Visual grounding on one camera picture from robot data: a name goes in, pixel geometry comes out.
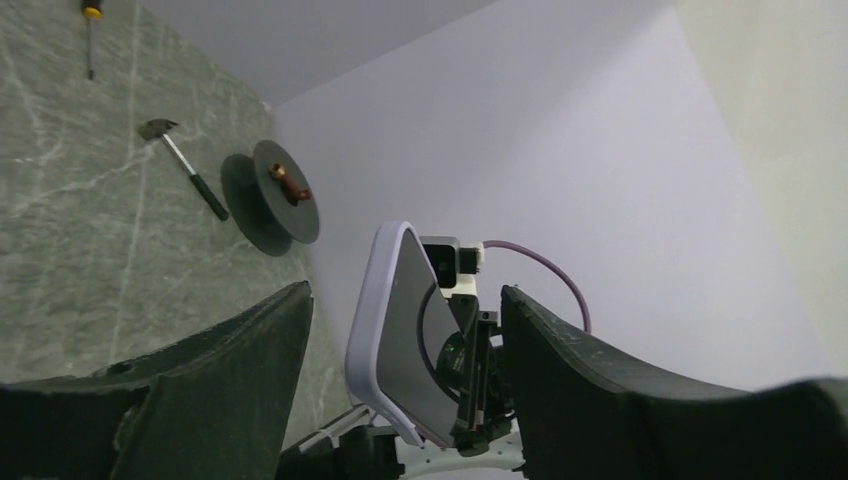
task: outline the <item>spool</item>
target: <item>spool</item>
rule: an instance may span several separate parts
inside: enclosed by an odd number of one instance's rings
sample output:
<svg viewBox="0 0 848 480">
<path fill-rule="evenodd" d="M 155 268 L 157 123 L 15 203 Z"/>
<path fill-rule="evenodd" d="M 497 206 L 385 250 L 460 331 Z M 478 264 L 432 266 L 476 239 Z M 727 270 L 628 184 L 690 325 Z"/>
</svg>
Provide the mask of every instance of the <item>spool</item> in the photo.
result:
<svg viewBox="0 0 848 480">
<path fill-rule="evenodd" d="M 221 165 L 224 199 L 239 230 L 256 248 L 278 257 L 293 241 L 318 238 L 318 206 L 303 172 L 283 147 L 262 140 L 253 157 L 230 155 Z"/>
</svg>

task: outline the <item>cable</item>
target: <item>cable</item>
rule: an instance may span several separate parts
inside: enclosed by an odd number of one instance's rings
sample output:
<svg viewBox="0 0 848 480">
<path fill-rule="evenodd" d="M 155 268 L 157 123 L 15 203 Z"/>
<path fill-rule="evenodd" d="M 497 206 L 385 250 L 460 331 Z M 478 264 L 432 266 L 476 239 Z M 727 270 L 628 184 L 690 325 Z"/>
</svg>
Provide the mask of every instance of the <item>cable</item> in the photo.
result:
<svg viewBox="0 0 848 480">
<path fill-rule="evenodd" d="M 427 354 L 427 345 L 424 344 L 424 312 L 427 311 L 427 305 L 430 304 L 430 299 L 433 297 L 433 293 L 436 291 L 437 286 L 438 284 L 435 281 L 432 285 L 430 285 L 427 292 L 424 294 L 424 299 L 421 301 L 421 305 L 418 307 L 418 318 L 415 321 L 415 336 L 418 340 L 418 353 L 421 355 L 421 360 L 424 362 L 424 367 L 427 369 L 427 373 L 430 374 L 430 378 L 436 382 L 439 389 L 447 395 L 448 398 L 459 403 L 459 395 L 454 393 L 453 390 L 451 390 L 450 387 L 448 387 L 436 374 L 436 368 L 433 367 L 433 362 L 430 361 L 430 355 Z"/>
<path fill-rule="evenodd" d="M 592 318 L 589 316 L 589 306 L 586 305 L 586 299 L 583 298 L 583 294 L 580 293 L 580 289 L 577 288 L 577 284 L 569 277 L 561 268 L 556 266 L 556 264 L 542 255 L 530 250 L 527 247 L 523 247 L 516 243 L 506 242 L 503 240 L 487 240 L 483 242 L 483 248 L 503 248 L 505 250 L 512 250 L 513 252 L 520 253 L 527 257 L 536 260 L 542 265 L 546 266 L 548 270 L 552 271 L 554 275 L 559 277 L 568 288 L 571 290 L 571 293 L 574 294 L 574 298 L 577 300 L 577 304 L 580 306 L 580 314 L 583 316 L 583 331 L 586 333 L 592 333 Z"/>
</svg>

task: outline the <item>hammer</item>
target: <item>hammer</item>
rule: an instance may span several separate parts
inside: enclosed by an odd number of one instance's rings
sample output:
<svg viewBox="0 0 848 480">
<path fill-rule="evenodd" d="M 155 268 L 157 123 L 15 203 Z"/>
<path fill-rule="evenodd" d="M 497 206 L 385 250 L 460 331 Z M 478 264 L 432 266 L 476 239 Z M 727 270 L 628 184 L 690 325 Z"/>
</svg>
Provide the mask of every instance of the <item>hammer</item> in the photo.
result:
<svg viewBox="0 0 848 480">
<path fill-rule="evenodd" d="M 183 165 L 183 169 L 188 174 L 189 180 L 194 184 L 194 188 L 200 193 L 200 196 L 206 200 L 206 203 L 209 204 L 209 207 L 212 208 L 212 211 L 215 212 L 215 215 L 218 216 L 219 219 L 223 222 L 224 220 L 230 218 L 230 214 L 227 212 L 227 209 L 221 205 L 221 202 L 218 201 L 218 198 L 212 193 L 212 190 L 209 189 L 209 186 L 206 185 L 206 182 L 203 181 L 203 178 L 192 168 L 191 164 L 188 163 L 183 153 L 179 148 L 174 144 L 174 141 L 171 140 L 171 137 L 168 136 L 168 131 L 174 127 L 179 125 L 177 122 L 166 120 L 164 118 L 157 118 L 154 120 L 150 120 L 145 123 L 141 127 L 138 128 L 138 133 L 141 135 L 141 138 L 145 140 L 153 140 L 154 138 L 159 138 L 162 140 L 162 143 L 171 151 L 177 160 L 180 161 Z"/>
</svg>

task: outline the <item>gray floor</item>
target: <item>gray floor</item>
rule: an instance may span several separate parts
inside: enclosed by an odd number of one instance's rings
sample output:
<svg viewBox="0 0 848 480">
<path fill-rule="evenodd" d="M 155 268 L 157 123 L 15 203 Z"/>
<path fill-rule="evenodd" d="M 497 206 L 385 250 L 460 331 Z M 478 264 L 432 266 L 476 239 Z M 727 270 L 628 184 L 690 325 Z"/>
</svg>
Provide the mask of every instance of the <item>gray floor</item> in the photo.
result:
<svg viewBox="0 0 848 480">
<path fill-rule="evenodd" d="M 0 10 L 2 382 L 88 374 L 311 274 L 302 246 L 267 257 L 218 221 L 136 133 L 179 122 L 175 143 L 223 199 L 223 159 L 272 138 L 262 102 L 135 2 L 104 5 L 87 80 L 78 5 Z M 349 407 L 340 365 L 319 304 L 286 444 Z"/>
</svg>

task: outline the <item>black cable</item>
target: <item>black cable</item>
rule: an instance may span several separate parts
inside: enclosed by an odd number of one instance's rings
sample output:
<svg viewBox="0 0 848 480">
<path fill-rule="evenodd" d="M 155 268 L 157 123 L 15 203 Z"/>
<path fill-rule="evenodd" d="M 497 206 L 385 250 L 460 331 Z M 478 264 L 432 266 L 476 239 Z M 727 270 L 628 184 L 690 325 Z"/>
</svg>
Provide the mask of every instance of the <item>black cable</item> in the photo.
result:
<svg viewBox="0 0 848 480">
<path fill-rule="evenodd" d="M 448 396 L 451 400 L 456 403 L 459 403 L 459 395 L 454 393 L 450 387 L 445 384 L 445 382 L 439 378 L 436 374 L 436 368 L 433 366 L 433 362 L 430 361 L 430 356 L 427 355 L 427 346 L 424 344 L 424 313 L 427 311 L 427 305 L 430 304 L 430 299 L 433 297 L 433 293 L 436 291 L 436 287 L 438 284 L 433 282 L 430 285 L 430 288 L 427 289 L 427 292 L 424 294 L 424 300 L 421 301 L 421 305 L 418 307 L 418 319 L 415 321 L 415 335 L 418 340 L 418 353 L 421 355 L 421 361 L 424 362 L 424 367 L 427 369 L 427 373 L 430 374 L 430 378 L 436 382 L 439 389 Z"/>
</svg>

